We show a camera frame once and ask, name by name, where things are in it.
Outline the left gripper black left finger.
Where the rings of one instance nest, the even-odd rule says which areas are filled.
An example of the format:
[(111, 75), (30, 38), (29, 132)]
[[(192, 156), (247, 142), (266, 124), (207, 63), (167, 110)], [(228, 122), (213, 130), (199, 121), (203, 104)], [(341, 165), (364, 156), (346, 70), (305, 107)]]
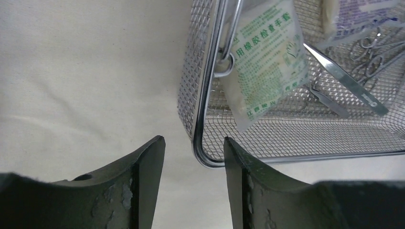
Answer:
[(51, 183), (0, 175), (3, 229), (149, 229), (162, 174), (165, 140), (73, 180)]

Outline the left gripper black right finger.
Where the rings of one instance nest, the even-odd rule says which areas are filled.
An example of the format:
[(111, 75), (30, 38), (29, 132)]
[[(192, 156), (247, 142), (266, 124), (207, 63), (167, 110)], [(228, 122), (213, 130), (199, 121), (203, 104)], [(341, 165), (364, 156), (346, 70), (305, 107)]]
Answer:
[(227, 190), (235, 229), (402, 229), (405, 183), (289, 177), (224, 139)]

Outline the wire mesh instrument tray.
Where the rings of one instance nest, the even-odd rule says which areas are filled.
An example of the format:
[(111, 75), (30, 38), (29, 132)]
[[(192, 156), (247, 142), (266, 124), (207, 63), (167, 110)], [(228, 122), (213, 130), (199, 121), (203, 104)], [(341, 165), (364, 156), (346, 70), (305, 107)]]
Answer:
[[(179, 117), (197, 160), (206, 167), (224, 166), (223, 141), (233, 138), (268, 164), (405, 152), (405, 56), (364, 87), (389, 110), (378, 116), (309, 57), (309, 75), (316, 89), (350, 113), (342, 119), (321, 104), (309, 89), (289, 93), (244, 132), (236, 128), (220, 81), (213, 77), (220, 48), (220, 19), (234, 13), (234, 1), (195, 0), (178, 95)], [(351, 72), (352, 44), (330, 47), (326, 54)]]

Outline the beige surgical wrap cloth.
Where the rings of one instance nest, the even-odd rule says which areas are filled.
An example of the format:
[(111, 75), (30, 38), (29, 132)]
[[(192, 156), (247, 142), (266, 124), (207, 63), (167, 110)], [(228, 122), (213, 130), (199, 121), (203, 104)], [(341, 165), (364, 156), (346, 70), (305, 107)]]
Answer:
[(166, 141), (155, 229), (230, 229), (224, 169), (178, 116), (190, 0), (3, 0), (0, 169), (72, 180)]

